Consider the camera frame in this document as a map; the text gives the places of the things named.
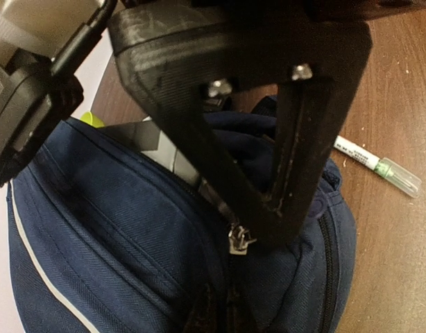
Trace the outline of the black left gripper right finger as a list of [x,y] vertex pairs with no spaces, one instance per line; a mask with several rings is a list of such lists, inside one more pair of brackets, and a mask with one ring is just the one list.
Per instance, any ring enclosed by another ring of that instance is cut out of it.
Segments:
[[230,285],[230,332],[266,332],[266,330],[258,327],[250,306],[246,302],[239,285],[235,283]]

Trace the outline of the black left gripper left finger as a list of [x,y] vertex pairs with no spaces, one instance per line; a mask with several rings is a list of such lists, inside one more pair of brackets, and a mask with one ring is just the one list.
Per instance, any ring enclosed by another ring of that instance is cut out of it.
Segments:
[[220,293],[211,283],[204,284],[196,296],[183,332],[228,332],[228,293]]

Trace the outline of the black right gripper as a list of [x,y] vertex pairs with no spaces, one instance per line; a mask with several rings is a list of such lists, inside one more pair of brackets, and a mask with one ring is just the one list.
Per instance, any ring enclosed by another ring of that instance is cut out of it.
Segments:
[[216,81],[232,92],[297,80],[309,65],[351,99],[372,47],[368,21],[426,1],[152,1],[108,30],[121,82],[140,104],[195,104]]

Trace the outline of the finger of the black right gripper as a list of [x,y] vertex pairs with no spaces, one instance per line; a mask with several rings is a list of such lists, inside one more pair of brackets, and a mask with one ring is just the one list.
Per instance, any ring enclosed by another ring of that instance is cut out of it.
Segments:
[[268,243],[285,245],[299,233],[363,75],[362,67],[272,70],[278,85],[273,183],[268,193]]
[[279,215],[216,139],[203,116],[203,101],[213,80],[204,82],[143,84],[143,109],[185,157],[209,181],[251,234],[276,246]]

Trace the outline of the navy blue student backpack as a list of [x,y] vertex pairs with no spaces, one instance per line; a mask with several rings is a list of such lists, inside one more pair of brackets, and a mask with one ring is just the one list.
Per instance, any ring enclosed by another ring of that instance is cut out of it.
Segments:
[[183,332],[206,283],[238,284],[266,332],[334,332],[350,292],[356,225],[327,161],[300,234],[269,250],[206,182],[186,184],[77,119],[8,183],[12,290],[26,332]]

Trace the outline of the black white photo magazine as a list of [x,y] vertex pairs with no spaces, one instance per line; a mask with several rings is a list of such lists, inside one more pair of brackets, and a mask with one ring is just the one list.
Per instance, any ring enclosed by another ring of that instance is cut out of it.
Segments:
[[152,118],[106,126],[101,131],[130,150],[150,158],[192,187],[198,186],[199,172]]

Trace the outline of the lime green bowl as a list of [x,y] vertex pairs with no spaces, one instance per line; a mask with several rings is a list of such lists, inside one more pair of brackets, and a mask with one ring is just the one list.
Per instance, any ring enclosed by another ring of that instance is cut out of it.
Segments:
[[102,128],[105,126],[104,122],[100,120],[95,114],[92,112],[85,112],[81,117],[80,120],[87,125],[90,125],[94,128]]

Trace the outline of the white green marker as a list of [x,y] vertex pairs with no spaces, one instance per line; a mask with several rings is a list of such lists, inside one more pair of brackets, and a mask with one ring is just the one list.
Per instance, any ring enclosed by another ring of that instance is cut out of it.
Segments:
[[389,158],[380,158],[340,135],[335,140],[334,148],[363,164],[406,195],[412,198],[417,198],[420,195],[421,179]]

